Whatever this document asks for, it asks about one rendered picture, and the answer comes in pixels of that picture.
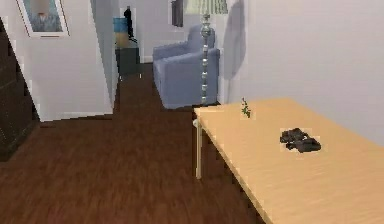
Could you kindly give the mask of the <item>light wooden dining table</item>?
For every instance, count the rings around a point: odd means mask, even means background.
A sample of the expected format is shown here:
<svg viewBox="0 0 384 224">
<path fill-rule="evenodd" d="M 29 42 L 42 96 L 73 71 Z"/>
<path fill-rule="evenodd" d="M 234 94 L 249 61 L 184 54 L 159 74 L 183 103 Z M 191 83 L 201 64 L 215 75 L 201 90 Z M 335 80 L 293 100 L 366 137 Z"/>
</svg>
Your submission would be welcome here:
<svg viewBox="0 0 384 224">
<path fill-rule="evenodd" d="M 384 224 L 384 148 L 289 98 L 196 109 L 206 133 L 265 224 Z M 320 144 L 280 142 L 299 128 Z"/>
</svg>

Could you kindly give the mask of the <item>silver floor lamp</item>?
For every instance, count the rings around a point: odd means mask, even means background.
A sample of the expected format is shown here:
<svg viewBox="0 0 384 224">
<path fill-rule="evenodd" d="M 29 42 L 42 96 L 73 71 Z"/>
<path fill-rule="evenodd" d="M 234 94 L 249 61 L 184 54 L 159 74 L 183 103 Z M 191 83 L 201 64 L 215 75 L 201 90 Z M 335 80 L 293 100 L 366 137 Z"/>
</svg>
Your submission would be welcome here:
<svg viewBox="0 0 384 224">
<path fill-rule="evenodd" d="M 201 103 L 207 103 L 207 76 L 208 76 L 208 38 L 211 35 L 210 16 L 224 15 L 228 13 L 227 0 L 188 0 L 186 5 L 187 14 L 200 15 L 201 19 L 201 36 L 203 38 L 203 57 L 202 57 L 202 74 L 201 74 Z"/>
</svg>

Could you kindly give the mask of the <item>dark grey cabinet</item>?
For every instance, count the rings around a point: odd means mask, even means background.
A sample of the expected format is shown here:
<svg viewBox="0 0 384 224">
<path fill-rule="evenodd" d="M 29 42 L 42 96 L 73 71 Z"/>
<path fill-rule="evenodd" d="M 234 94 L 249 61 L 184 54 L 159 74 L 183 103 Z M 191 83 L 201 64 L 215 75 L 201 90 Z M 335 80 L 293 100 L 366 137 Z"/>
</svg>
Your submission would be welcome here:
<svg viewBox="0 0 384 224">
<path fill-rule="evenodd" d="M 129 40 L 122 47 L 115 49 L 118 72 L 120 76 L 139 72 L 140 55 L 138 44 Z"/>
</svg>

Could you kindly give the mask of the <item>blue and tan vase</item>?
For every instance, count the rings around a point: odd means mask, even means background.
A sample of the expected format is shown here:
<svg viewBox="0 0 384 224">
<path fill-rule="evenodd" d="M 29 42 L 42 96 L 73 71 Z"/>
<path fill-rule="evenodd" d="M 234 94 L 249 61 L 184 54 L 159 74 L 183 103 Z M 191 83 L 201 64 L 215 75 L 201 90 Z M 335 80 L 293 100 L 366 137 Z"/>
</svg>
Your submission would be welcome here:
<svg viewBox="0 0 384 224">
<path fill-rule="evenodd" d="M 127 30 L 127 20 L 125 18 L 115 17 L 113 19 L 114 34 L 117 48 L 128 46 L 129 37 Z"/>
</svg>

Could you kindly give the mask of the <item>black statuette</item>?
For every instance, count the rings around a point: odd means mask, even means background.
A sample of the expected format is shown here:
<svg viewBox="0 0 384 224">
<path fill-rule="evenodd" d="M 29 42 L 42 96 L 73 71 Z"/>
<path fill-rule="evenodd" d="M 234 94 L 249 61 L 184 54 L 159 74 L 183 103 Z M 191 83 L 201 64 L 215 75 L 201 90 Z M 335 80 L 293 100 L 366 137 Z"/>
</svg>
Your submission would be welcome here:
<svg viewBox="0 0 384 224">
<path fill-rule="evenodd" d="M 134 37 L 133 34 L 133 25 L 132 25 L 132 12 L 129 6 L 126 7 L 126 10 L 123 13 L 124 18 L 126 19 L 127 24 L 127 33 L 130 38 Z"/>
</svg>

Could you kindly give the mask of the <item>white framed picture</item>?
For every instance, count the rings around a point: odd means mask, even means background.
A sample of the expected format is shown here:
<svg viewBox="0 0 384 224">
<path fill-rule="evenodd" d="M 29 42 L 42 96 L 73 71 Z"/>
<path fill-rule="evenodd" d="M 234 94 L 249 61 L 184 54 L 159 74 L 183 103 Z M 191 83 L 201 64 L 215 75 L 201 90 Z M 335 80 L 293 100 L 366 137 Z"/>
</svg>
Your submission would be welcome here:
<svg viewBox="0 0 384 224">
<path fill-rule="evenodd" d="M 16 0 L 29 37 L 69 35 L 62 0 Z"/>
</svg>

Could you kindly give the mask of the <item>dark brown bookshelf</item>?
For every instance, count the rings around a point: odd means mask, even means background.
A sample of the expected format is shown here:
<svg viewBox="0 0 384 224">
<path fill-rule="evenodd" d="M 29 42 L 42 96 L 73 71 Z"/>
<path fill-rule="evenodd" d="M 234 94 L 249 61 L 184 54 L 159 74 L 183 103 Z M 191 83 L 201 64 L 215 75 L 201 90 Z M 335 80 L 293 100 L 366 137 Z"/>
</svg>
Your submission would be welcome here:
<svg viewBox="0 0 384 224">
<path fill-rule="evenodd" d="M 13 156 L 38 122 L 32 97 L 0 19 L 0 162 Z"/>
</svg>

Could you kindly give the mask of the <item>dark framed wall picture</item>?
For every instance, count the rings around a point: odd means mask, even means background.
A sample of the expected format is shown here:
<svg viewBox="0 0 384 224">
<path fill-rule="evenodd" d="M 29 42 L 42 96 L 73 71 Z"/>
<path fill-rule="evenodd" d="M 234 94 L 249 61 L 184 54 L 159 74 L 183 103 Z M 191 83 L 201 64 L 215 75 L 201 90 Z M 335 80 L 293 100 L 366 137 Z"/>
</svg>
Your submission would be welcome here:
<svg viewBox="0 0 384 224">
<path fill-rule="evenodd" d="M 172 0 L 172 25 L 175 27 L 183 26 L 183 0 Z"/>
</svg>

